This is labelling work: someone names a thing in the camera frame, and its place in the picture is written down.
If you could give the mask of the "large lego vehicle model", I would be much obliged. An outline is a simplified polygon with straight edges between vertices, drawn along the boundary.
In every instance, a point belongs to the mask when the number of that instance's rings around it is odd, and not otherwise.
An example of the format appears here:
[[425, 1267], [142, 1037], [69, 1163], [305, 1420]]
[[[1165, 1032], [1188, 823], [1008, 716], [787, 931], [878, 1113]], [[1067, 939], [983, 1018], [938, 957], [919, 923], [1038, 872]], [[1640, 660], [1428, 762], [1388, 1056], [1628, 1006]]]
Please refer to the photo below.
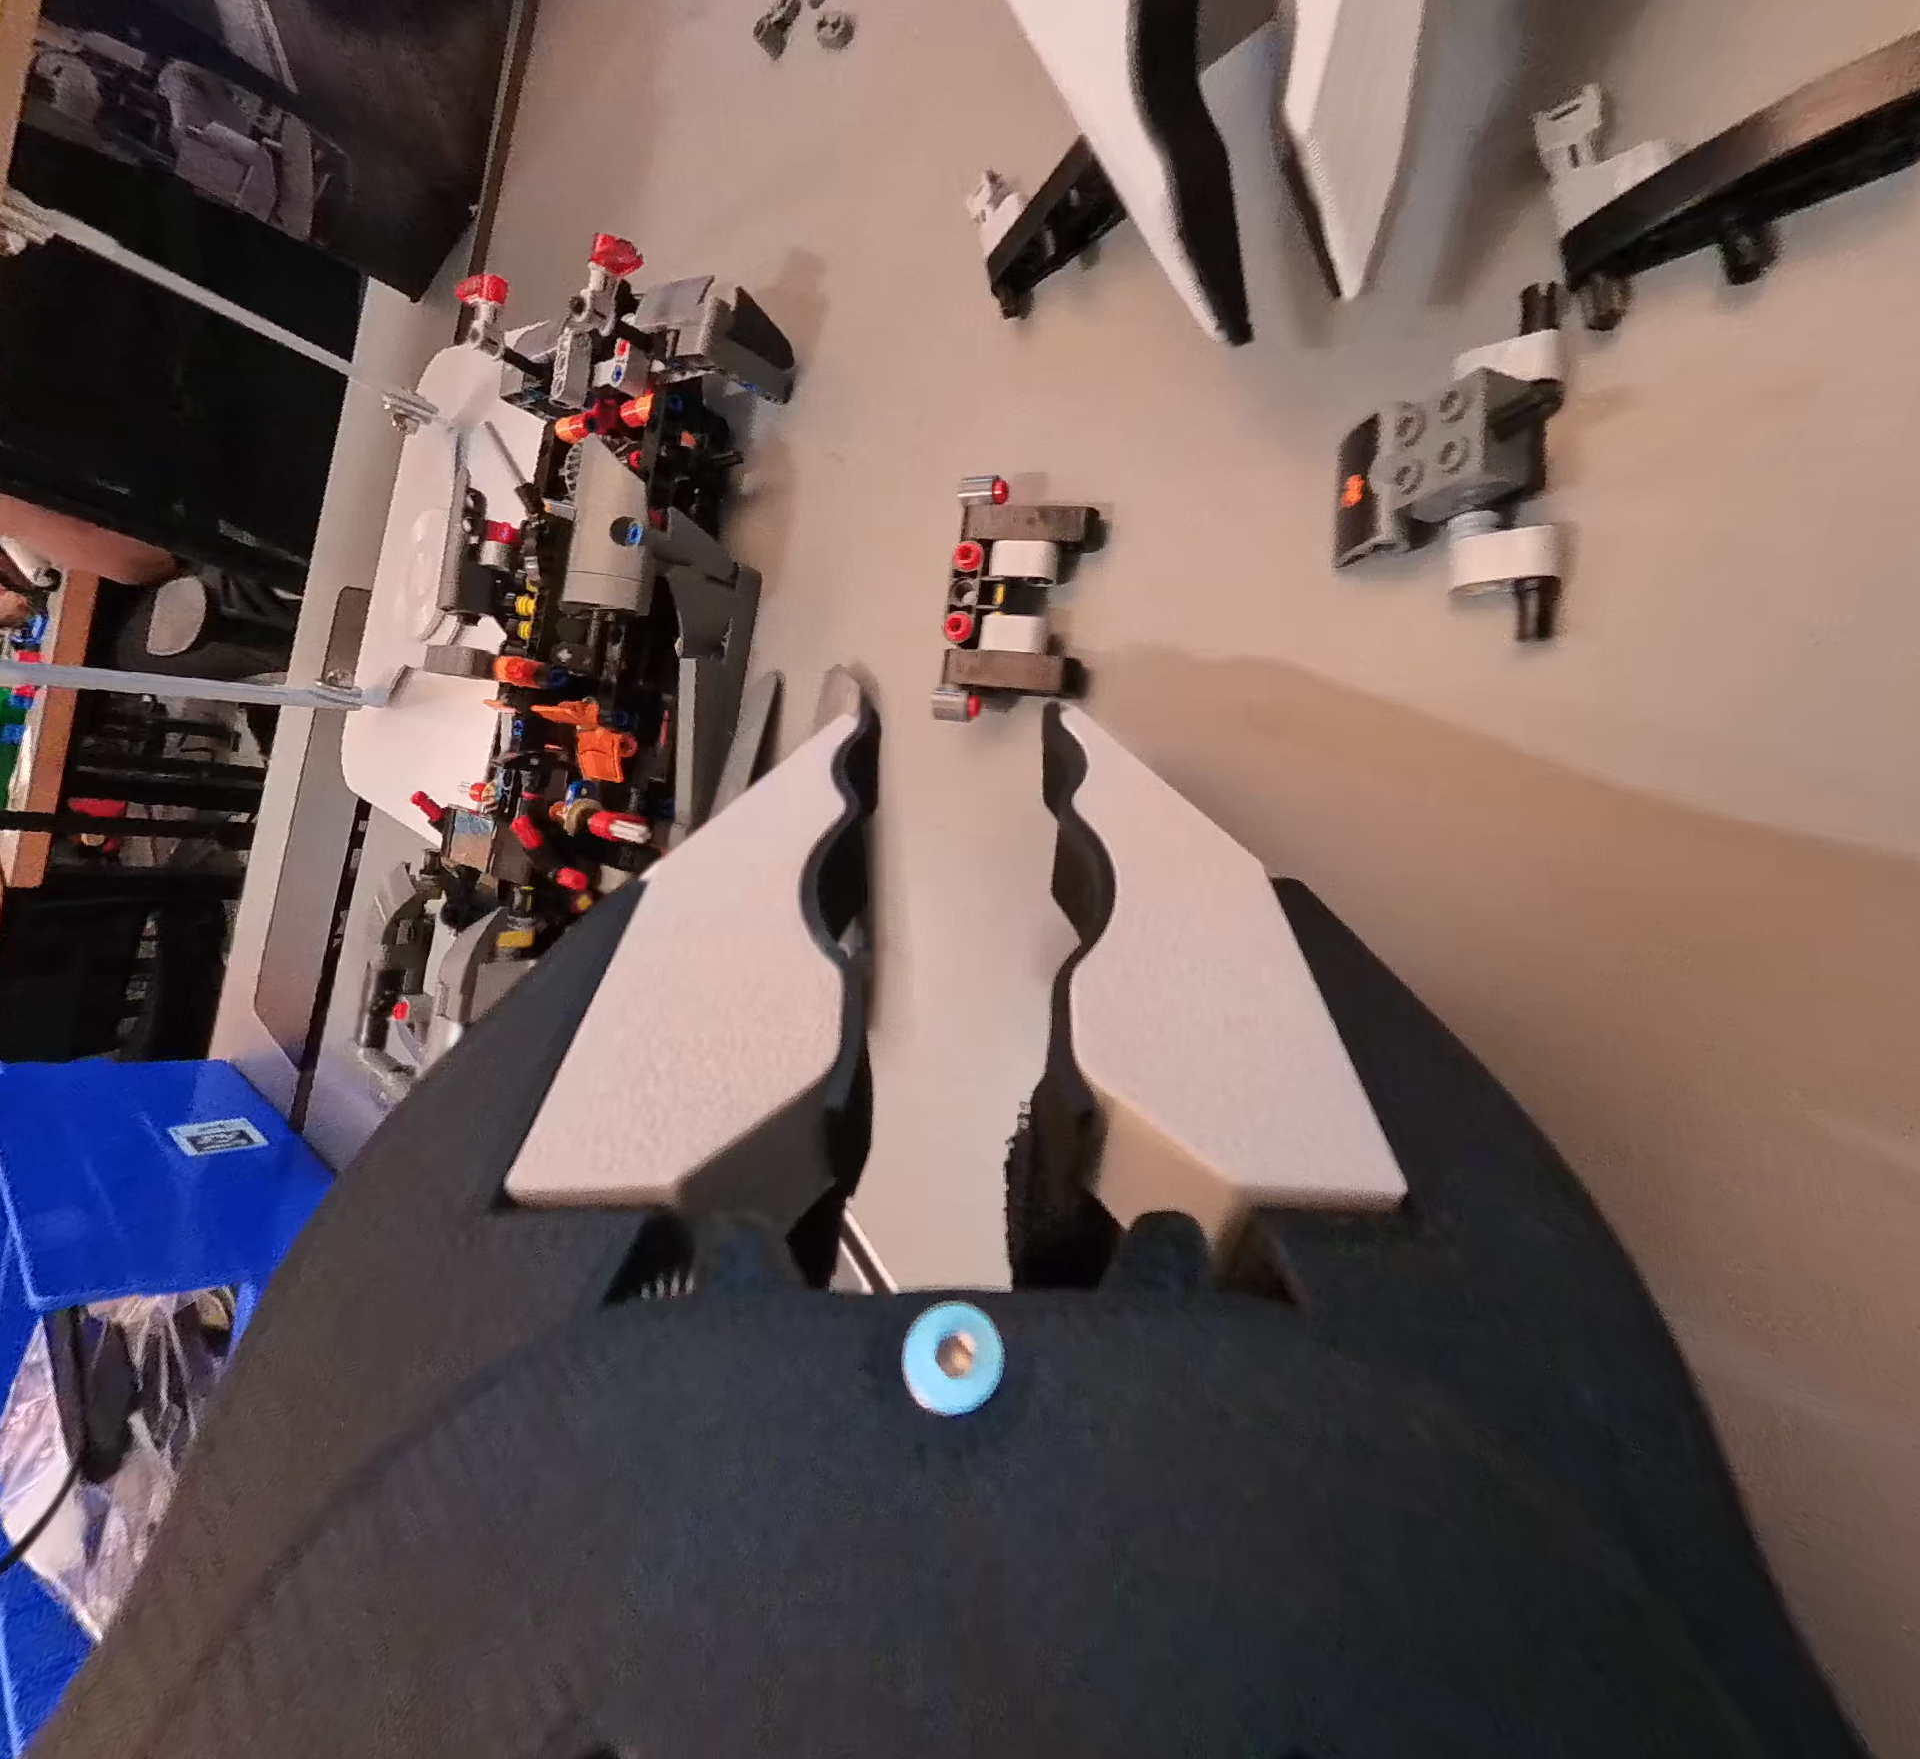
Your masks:
[[415, 792], [427, 833], [374, 896], [352, 1056], [384, 1104], [707, 820], [733, 743], [760, 576], [723, 545], [740, 447], [718, 400], [784, 403], [797, 369], [740, 285], [642, 275], [597, 232], [552, 320], [512, 331], [495, 272], [455, 290], [455, 345], [499, 366], [542, 443], [519, 525], [455, 471], [437, 610], [507, 640], [433, 645], [425, 670], [492, 681], [499, 721], [464, 803]]

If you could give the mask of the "dark grey lego axle assembly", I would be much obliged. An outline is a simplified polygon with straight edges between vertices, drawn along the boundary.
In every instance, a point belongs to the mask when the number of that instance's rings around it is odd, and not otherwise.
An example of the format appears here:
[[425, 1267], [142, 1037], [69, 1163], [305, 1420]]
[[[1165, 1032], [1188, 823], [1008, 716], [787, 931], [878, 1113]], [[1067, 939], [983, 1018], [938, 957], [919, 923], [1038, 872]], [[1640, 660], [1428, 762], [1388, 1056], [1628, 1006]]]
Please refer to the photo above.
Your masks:
[[1523, 507], [1545, 493], [1549, 426], [1568, 395], [1562, 311], [1560, 285], [1525, 285], [1512, 335], [1459, 355], [1425, 397], [1384, 403], [1345, 433], [1338, 572], [1434, 548], [1453, 600], [1503, 597], [1523, 645], [1557, 636], [1562, 535]]

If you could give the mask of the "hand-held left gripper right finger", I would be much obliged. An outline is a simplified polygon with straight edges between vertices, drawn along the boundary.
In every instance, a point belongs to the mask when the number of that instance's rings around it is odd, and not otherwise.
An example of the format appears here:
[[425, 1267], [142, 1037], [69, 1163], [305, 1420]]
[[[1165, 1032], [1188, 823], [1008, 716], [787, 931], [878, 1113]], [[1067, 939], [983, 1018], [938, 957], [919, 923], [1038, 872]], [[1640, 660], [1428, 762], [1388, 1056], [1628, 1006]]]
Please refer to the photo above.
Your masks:
[[1089, 1290], [1185, 1218], [1214, 1273], [1279, 1212], [1389, 1218], [1407, 1178], [1264, 866], [1094, 721], [1047, 707], [1069, 952], [1004, 1159], [1019, 1290]]

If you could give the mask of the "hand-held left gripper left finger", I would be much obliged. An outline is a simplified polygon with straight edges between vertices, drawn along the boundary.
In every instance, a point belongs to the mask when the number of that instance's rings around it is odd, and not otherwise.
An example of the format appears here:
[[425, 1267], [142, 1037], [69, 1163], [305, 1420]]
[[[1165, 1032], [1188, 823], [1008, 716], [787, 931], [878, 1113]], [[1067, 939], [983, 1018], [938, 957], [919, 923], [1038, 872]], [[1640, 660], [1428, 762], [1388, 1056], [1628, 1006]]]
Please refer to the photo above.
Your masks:
[[833, 1284], [872, 1146], [878, 758], [874, 707], [824, 707], [647, 872], [505, 1199], [754, 1218]]

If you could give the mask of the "black lego assembly red pins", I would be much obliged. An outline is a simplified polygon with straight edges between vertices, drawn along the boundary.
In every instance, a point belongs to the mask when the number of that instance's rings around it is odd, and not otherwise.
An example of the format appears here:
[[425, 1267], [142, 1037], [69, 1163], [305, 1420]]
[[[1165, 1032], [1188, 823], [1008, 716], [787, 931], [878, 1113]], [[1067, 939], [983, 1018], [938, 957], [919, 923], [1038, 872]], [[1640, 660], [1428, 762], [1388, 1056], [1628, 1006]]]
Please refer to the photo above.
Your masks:
[[1073, 700], [1089, 673], [1055, 630], [1053, 603], [1107, 537], [1089, 502], [1019, 502], [999, 476], [965, 478], [940, 616], [929, 712], [970, 726], [988, 707]]

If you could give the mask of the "black lego beam assembly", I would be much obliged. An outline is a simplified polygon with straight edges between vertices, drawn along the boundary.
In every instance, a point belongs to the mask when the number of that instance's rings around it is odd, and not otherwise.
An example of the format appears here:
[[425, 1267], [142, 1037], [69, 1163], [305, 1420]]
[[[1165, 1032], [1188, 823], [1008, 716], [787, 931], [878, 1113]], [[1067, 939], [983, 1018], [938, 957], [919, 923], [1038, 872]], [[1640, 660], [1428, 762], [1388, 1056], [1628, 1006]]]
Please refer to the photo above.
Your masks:
[[1584, 86], [1532, 116], [1560, 241], [1562, 285], [1584, 329], [1617, 331], [1634, 277], [1699, 252], [1727, 285], [1774, 264], [1774, 227], [1917, 162], [1917, 36], [1888, 44], [1677, 147], [1600, 152], [1604, 99]]
[[1023, 195], [999, 174], [985, 170], [968, 192], [965, 210], [979, 241], [989, 295], [1004, 320], [1023, 320], [1044, 280], [1127, 220], [1088, 137], [1067, 146], [1038, 195]]

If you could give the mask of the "clear plastic bags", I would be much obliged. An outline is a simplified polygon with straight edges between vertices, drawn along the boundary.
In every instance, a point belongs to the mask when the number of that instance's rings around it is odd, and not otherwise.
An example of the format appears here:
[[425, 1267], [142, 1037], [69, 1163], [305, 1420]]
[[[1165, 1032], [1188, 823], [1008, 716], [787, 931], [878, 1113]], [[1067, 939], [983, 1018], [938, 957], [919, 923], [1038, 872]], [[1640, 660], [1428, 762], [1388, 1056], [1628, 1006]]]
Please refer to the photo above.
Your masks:
[[4, 1394], [4, 1567], [23, 1565], [97, 1644], [154, 1544], [228, 1375], [233, 1284], [59, 1308]]

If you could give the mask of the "large dark printed box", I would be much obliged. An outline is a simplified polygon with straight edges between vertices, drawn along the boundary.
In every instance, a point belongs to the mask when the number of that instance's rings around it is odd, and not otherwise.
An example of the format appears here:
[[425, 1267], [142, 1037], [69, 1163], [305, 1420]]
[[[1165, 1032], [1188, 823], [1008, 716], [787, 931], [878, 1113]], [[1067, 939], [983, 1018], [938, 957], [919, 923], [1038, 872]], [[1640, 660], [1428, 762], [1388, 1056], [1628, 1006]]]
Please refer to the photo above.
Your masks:
[[43, 0], [30, 122], [425, 295], [484, 197], [514, 0]]

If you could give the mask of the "blue plastic bin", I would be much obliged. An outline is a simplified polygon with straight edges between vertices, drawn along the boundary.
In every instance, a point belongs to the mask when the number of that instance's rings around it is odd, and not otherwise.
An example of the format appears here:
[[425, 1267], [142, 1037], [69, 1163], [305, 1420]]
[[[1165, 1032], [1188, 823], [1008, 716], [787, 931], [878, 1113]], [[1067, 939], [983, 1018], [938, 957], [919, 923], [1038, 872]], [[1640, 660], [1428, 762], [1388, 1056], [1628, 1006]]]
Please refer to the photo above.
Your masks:
[[[4, 1067], [3, 1099], [4, 1394], [59, 1308], [233, 1284], [237, 1345], [334, 1181], [217, 1059]], [[95, 1644], [23, 1565], [4, 1567], [3, 1598], [3, 1736], [24, 1755]]]

